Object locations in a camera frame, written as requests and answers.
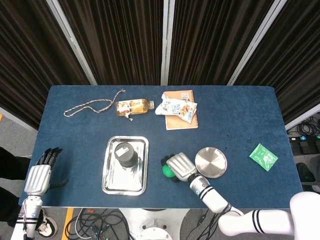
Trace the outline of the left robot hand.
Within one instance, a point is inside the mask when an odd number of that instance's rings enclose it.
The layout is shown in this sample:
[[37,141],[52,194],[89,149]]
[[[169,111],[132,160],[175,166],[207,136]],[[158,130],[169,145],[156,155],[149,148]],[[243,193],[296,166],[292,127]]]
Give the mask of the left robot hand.
[[37,163],[31,167],[24,186],[24,192],[28,196],[42,197],[49,189],[63,187],[69,182],[68,178],[57,183],[51,182],[53,167],[62,151],[59,147],[46,149]]

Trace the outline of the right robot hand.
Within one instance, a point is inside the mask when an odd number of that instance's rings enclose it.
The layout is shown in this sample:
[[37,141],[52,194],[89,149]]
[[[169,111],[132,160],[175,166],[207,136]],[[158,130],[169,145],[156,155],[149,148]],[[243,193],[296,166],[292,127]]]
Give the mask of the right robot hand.
[[173,182],[191,183],[197,174],[195,164],[183,153],[166,155],[160,160],[162,173]]

